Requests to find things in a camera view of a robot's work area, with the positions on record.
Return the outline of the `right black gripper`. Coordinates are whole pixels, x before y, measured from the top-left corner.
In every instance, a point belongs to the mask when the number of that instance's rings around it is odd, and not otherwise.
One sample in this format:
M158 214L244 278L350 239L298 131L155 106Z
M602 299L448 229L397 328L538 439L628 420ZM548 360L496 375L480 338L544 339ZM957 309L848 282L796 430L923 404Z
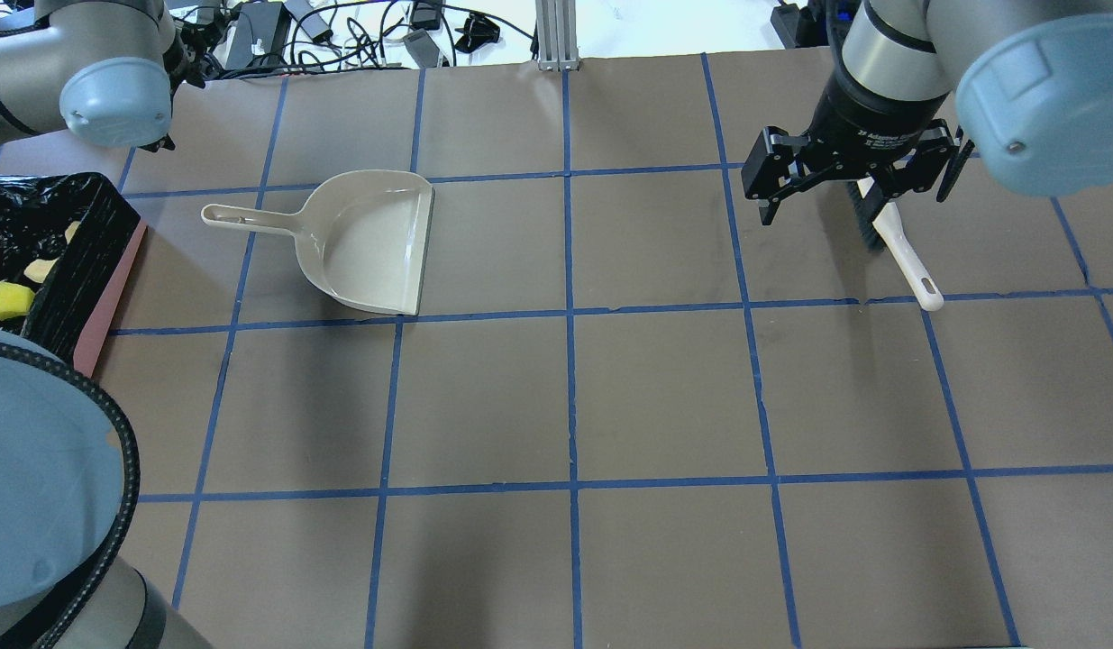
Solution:
M743 195L769 226L781 201L820 181L871 177L887 196L898 196L930 189L944 168L935 201L946 201L976 142L962 126L953 137L947 122L936 118L942 104L942 97L881 97L836 71L802 135L762 129L742 166Z

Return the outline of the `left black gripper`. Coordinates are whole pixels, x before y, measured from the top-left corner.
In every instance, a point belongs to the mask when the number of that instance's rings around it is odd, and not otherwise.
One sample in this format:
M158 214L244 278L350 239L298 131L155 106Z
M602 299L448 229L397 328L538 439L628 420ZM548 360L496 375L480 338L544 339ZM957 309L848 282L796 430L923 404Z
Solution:
M205 87L207 81L221 75L221 63L214 49L221 45L223 37L224 29L217 23L177 26L173 45L164 55L170 91L177 91L184 83Z

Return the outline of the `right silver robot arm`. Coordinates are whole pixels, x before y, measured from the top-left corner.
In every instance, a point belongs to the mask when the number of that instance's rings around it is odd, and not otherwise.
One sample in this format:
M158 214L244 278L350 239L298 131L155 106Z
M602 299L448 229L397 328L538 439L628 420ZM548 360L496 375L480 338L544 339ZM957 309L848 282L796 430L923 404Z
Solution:
M799 134L743 163L761 222L821 181L869 179L860 215L959 177L957 142L1021 196L1113 184L1113 1L864 1Z

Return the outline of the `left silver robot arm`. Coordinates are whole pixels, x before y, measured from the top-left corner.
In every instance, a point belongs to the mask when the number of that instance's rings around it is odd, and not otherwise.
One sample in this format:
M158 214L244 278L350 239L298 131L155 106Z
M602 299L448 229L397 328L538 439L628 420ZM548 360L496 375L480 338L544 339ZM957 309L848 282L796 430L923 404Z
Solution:
M28 32L0 36L0 145L157 145L189 71L161 1L37 1ZM140 476L119 404L65 351L0 330L0 646L207 646L119 558Z

